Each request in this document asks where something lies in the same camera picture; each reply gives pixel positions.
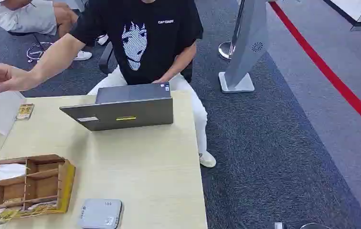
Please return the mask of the person's right hand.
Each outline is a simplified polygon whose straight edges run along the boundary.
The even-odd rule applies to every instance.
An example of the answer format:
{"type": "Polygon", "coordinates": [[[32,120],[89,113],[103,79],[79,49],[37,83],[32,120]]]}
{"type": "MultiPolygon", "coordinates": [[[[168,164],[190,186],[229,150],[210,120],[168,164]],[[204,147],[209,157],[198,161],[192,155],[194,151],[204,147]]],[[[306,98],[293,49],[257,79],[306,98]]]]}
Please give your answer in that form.
{"type": "Polygon", "coordinates": [[[0,93],[26,91],[39,85],[39,78],[28,71],[0,63],[0,93]]]}

